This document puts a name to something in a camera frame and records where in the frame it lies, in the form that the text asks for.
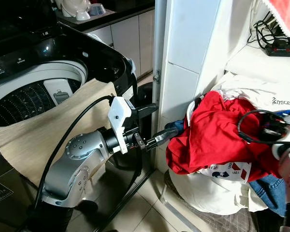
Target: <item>blue jeans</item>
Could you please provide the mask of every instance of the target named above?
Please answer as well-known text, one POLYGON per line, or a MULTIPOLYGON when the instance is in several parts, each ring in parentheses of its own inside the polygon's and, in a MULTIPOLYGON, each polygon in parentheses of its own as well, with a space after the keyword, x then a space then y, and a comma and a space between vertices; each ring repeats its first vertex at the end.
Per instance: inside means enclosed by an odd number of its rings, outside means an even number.
POLYGON ((249 183, 267 207, 281 217, 286 213, 286 186, 283 179, 268 175, 249 183))

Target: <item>countertop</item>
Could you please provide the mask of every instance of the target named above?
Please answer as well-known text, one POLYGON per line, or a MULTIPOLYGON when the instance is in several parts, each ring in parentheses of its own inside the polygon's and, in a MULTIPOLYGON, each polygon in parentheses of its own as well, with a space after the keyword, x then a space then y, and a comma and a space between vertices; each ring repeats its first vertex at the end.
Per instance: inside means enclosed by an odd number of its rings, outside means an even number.
POLYGON ((88 33, 102 27, 114 24, 121 20, 142 14, 155 8, 155 0, 100 0, 105 9, 114 11, 113 14, 95 19, 85 20, 82 23, 73 23, 75 19, 66 18, 60 10, 56 11, 58 20, 78 31, 88 33))

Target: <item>shelf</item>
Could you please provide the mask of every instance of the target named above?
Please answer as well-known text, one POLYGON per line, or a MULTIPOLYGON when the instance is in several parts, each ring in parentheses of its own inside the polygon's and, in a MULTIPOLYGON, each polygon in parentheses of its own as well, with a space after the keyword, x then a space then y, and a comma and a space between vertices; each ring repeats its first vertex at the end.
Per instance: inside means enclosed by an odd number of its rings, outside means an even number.
POLYGON ((246 45, 228 61, 225 70, 265 81, 290 82, 290 57, 269 57, 262 49, 246 45))

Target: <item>washing machine lid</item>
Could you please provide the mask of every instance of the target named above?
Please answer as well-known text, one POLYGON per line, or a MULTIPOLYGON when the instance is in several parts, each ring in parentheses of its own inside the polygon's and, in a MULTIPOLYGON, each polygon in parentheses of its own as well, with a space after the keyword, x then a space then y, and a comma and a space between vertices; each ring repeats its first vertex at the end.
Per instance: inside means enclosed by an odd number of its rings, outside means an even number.
POLYGON ((0 56, 60 32, 50 0, 0 0, 0 56))

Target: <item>door hinge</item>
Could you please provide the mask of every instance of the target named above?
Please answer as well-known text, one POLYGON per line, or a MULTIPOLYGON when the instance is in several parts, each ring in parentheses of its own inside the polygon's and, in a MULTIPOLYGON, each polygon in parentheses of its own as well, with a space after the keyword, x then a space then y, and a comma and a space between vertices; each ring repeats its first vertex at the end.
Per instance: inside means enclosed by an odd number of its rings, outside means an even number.
POLYGON ((157 84, 160 84, 161 81, 161 71, 156 70, 156 74, 153 77, 154 81, 156 81, 157 84))

